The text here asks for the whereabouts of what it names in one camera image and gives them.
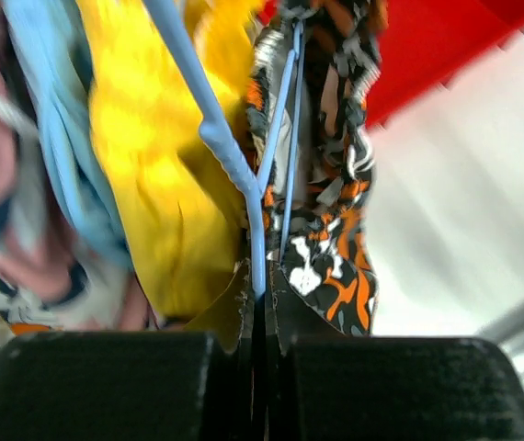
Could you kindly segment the blue wire hanger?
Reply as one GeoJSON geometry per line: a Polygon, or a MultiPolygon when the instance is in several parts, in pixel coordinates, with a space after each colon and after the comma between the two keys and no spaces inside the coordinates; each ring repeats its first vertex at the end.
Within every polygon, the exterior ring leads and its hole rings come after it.
{"type": "Polygon", "coordinates": [[[305,24],[297,20],[293,28],[293,45],[288,52],[283,69],[279,97],[268,134],[268,146],[262,163],[255,173],[242,154],[237,141],[222,113],[211,84],[192,47],[180,15],[172,1],[145,1],[165,45],[179,68],[190,94],[194,97],[203,120],[199,125],[199,137],[209,147],[235,186],[245,196],[251,237],[252,288],[258,300],[266,291],[266,242],[263,222],[262,197],[265,194],[270,168],[277,148],[279,125],[289,96],[290,81],[294,67],[303,68],[305,24]]]}

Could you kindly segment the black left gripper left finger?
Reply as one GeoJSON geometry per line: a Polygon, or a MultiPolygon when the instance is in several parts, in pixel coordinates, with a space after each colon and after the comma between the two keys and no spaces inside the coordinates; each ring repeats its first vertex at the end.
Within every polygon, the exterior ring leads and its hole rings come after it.
{"type": "Polygon", "coordinates": [[[184,331],[43,332],[0,351],[0,440],[250,440],[250,264],[184,331]]]}

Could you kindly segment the yellow shorts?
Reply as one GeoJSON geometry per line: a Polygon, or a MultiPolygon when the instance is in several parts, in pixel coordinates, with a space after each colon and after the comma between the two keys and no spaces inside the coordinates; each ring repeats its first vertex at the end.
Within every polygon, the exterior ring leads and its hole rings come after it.
{"type": "Polygon", "coordinates": [[[91,142],[154,309],[188,320],[226,288],[245,203],[200,140],[199,108],[140,1],[82,1],[91,142]]]}

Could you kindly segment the orange black camo shorts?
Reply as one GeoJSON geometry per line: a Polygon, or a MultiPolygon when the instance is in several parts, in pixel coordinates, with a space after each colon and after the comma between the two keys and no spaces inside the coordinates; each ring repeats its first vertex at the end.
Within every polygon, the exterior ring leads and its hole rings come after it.
{"type": "Polygon", "coordinates": [[[272,333],[370,333],[378,283],[363,220],[373,178],[366,97],[381,73],[383,1],[286,1],[256,40],[246,115],[273,147],[262,207],[272,333]]]}

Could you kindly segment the light blue shorts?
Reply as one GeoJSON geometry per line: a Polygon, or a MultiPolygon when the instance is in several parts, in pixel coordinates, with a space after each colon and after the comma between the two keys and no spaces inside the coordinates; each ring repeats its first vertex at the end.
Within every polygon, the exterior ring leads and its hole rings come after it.
{"type": "Polygon", "coordinates": [[[35,108],[51,188],[69,224],[96,252],[132,261],[117,205],[90,141],[90,50],[74,1],[5,1],[10,38],[35,108]]]}

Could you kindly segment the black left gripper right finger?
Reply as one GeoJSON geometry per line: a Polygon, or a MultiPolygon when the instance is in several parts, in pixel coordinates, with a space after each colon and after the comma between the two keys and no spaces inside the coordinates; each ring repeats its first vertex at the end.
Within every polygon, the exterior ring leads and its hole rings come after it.
{"type": "Polygon", "coordinates": [[[268,438],[524,440],[524,390],[477,337],[355,337],[267,263],[268,438]]]}

